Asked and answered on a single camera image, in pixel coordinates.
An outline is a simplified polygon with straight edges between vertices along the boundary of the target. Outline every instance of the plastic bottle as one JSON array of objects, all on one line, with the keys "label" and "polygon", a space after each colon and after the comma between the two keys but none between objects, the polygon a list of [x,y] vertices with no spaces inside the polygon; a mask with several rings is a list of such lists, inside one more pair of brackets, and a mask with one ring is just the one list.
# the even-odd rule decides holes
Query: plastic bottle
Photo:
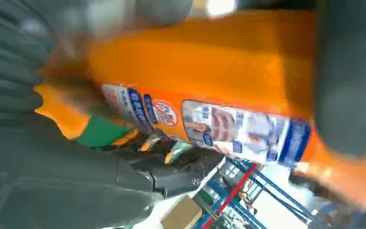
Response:
[{"label": "plastic bottle", "polygon": [[312,125],[312,12],[240,12],[93,48],[91,78],[131,122],[234,158],[293,167]]}]

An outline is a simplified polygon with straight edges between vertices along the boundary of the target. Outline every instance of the bottle label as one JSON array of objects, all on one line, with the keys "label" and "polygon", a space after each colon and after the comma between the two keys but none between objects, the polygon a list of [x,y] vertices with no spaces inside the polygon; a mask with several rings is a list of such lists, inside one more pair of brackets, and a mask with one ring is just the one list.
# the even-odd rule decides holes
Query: bottle label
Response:
[{"label": "bottle label", "polygon": [[236,159],[293,167],[305,150],[311,128],[279,115],[185,100],[184,128],[190,142]]},{"label": "bottle label", "polygon": [[279,115],[195,100],[183,100],[176,109],[132,88],[104,84],[102,89],[109,105],[127,121],[234,159],[294,167],[311,133],[308,123]]}]

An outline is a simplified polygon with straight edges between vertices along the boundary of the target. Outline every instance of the blue stripe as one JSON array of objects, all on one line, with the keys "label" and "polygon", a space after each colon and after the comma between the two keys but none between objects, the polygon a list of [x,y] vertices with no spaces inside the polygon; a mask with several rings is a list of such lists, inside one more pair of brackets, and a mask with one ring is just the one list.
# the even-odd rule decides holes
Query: blue stripe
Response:
[{"label": "blue stripe", "polygon": [[129,88],[128,95],[130,96],[130,102],[132,109],[134,110],[135,117],[137,117],[140,124],[147,129],[153,130],[152,124],[149,122],[148,117],[146,116],[140,93],[135,89]]},{"label": "blue stripe", "polygon": [[306,122],[291,120],[278,163],[286,167],[294,167],[301,160],[310,135],[311,128]]},{"label": "blue stripe", "polygon": [[145,101],[145,107],[146,111],[148,112],[149,118],[153,124],[158,124],[158,121],[156,120],[155,111],[153,110],[152,105],[152,98],[150,95],[145,94],[144,95],[144,101]]}]

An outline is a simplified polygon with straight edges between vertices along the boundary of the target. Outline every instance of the light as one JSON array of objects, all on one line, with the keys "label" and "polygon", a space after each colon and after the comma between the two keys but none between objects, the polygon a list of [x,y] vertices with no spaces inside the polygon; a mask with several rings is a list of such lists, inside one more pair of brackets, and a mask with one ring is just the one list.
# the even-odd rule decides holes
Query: light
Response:
[{"label": "light", "polygon": [[207,11],[211,16],[222,16],[235,11],[236,0],[208,0]]}]

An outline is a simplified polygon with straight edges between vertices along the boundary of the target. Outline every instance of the bottle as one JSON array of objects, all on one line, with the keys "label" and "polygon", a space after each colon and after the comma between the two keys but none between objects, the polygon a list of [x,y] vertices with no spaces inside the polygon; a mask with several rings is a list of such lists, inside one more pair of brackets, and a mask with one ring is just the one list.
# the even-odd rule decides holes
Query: bottle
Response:
[{"label": "bottle", "polygon": [[312,124],[315,14],[237,12],[95,46],[91,79],[126,120],[233,158],[294,167]]}]

